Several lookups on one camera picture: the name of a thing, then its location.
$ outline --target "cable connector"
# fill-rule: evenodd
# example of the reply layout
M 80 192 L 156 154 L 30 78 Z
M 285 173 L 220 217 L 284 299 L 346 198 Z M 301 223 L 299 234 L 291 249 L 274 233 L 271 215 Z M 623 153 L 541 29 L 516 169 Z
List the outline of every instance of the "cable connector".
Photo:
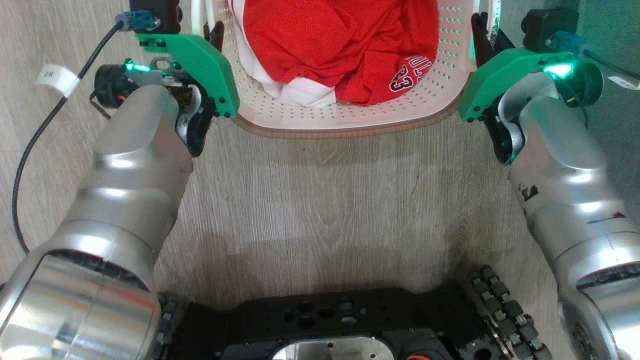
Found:
M 160 26 L 160 19 L 148 10 L 139 10 L 137 12 L 124 12 L 118 14 L 114 21 L 122 21 L 124 25 L 120 31 L 131 30 L 153 30 Z
M 587 44 L 583 37 L 567 31 L 556 31 L 547 39 L 545 45 L 560 53 L 572 53 L 580 60 L 586 58 L 584 51 L 591 49 L 591 46 Z

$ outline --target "white plastic basket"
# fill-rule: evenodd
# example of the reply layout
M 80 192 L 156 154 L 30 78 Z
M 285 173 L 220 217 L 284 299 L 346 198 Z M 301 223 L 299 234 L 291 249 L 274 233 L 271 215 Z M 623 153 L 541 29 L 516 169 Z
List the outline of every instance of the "white plastic basket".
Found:
M 440 38 L 429 74 L 401 97 L 374 106 L 333 104 L 302 108 L 280 104 L 244 71 L 236 48 L 228 0 L 216 0 L 216 18 L 225 23 L 223 54 L 234 71 L 240 95 L 238 123 L 262 136 L 339 138 L 415 129 L 435 124 L 456 110 L 469 74 L 476 69 L 471 15 L 478 0 L 439 0 Z M 497 29 L 500 1 L 490 0 L 489 28 Z

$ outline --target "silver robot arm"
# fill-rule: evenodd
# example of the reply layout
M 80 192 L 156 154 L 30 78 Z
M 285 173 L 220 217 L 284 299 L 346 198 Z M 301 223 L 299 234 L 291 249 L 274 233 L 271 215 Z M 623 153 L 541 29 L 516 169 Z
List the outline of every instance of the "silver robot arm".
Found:
M 133 92 L 50 240 L 0 292 L 0 359 L 145 359 L 161 313 L 152 271 L 193 170 L 177 101 Z
M 507 91 L 499 112 L 515 145 L 509 180 L 555 275 L 576 356 L 640 359 L 640 233 L 604 153 L 544 73 Z

